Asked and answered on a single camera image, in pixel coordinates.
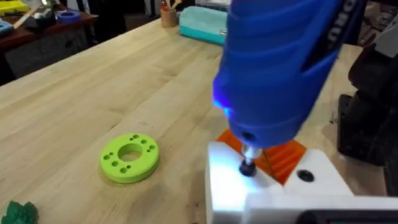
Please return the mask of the left gripper white and orange right finger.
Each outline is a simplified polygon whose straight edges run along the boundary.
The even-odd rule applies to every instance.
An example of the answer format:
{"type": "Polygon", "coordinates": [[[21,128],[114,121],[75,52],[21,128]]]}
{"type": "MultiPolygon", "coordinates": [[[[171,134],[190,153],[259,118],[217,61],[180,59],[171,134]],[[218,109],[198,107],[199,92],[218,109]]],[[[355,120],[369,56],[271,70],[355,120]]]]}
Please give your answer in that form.
{"type": "Polygon", "coordinates": [[[327,155],[291,140],[263,150],[267,171],[294,195],[353,196],[327,155]]]}

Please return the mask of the left gripper white and orange left finger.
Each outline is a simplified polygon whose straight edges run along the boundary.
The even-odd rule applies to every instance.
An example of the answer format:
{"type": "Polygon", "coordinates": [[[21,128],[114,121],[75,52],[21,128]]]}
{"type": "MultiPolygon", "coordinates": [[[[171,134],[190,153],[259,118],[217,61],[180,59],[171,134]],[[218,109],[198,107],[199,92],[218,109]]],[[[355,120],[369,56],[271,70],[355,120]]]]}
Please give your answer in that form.
{"type": "Polygon", "coordinates": [[[282,192],[282,186],[258,168],[253,177],[240,173],[241,147],[242,143],[229,129],[208,145],[205,169],[207,223],[241,223],[248,196],[282,192]]]}

